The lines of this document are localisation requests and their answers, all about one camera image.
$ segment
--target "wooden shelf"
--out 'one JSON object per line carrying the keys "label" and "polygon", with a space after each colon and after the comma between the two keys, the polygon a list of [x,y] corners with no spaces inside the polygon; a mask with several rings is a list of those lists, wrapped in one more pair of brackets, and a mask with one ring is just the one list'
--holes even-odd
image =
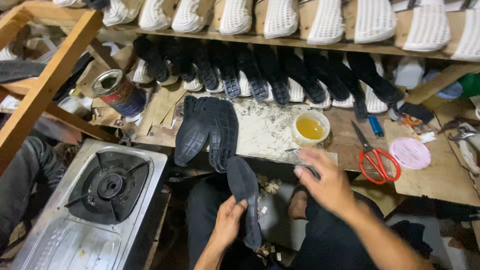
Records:
{"label": "wooden shelf", "polygon": [[433,51],[433,52],[426,52],[426,53],[406,51],[406,50],[396,48],[393,45],[381,45],[381,44],[375,44],[375,43],[354,44],[354,43],[337,42],[330,45],[307,44],[307,41],[300,39],[298,34],[293,34],[288,37],[264,38],[263,36],[256,35],[255,33],[248,33],[248,34],[242,34],[242,35],[221,35],[219,32],[207,31],[207,30],[200,31],[198,33],[177,33],[172,29],[161,30],[161,31],[149,31],[149,30],[143,30],[137,25],[114,25],[114,26],[110,26],[109,28],[117,31],[130,30],[137,33],[163,35],[163,36],[192,37],[192,38],[214,39],[214,40],[222,40],[222,41],[251,42],[251,43],[257,43],[257,44],[268,44],[268,45],[278,45],[278,46],[335,49],[335,50],[343,50],[343,51],[360,51],[360,52],[370,52],[370,53],[380,53],[380,54],[419,56],[419,57],[436,58],[436,59],[450,59],[450,57],[447,54],[442,53],[441,51]]}

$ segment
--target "gas stove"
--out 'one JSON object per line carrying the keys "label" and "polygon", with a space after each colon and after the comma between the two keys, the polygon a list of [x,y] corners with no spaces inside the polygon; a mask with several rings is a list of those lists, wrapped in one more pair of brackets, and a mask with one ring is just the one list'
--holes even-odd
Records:
{"label": "gas stove", "polygon": [[85,140],[10,269],[132,269],[166,163],[164,154]]}

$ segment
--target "cloth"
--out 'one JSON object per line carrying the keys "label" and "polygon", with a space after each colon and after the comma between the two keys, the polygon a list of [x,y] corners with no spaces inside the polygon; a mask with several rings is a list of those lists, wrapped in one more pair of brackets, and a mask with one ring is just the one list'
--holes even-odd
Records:
{"label": "cloth", "polygon": [[37,137],[25,139],[0,178],[0,253],[25,214],[35,183],[37,191],[51,194],[64,171],[52,146]]}
{"label": "cloth", "polygon": [[[202,180],[193,187],[188,197],[187,225],[189,269],[193,269],[213,232],[220,205],[230,195],[223,175]],[[365,196],[365,201],[379,217],[378,206]],[[306,236],[290,269],[376,269],[358,237],[341,219],[308,197]],[[241,241],[227,250],[221,269],[264,269],[260,259]]]}

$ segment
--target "glue container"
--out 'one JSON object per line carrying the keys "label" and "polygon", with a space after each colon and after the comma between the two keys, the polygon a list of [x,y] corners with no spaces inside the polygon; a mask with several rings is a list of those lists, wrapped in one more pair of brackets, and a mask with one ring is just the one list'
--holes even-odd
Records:
{"label": "glue container", "polygon": [[325,140],[329,133],[328,119],[313,110],[298,115],[292,126],[293,141],[301,147],[312,147]]}

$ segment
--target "stove burner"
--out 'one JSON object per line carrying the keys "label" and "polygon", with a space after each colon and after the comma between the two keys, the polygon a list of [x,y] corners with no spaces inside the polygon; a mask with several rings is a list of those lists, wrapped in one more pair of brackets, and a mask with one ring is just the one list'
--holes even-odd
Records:
{"label": "stove burner", "polygon": [[100,180],[97,192],[100,198],[111,199],[120,192],[122,187],[122,176],[116,173],[111,173]]}
{"label": "stove burner", "polygon": [[78,218],[117,224],[130,215],[145,185],[144,159],[115,151],[96,153],[87,164],[65,207]]}

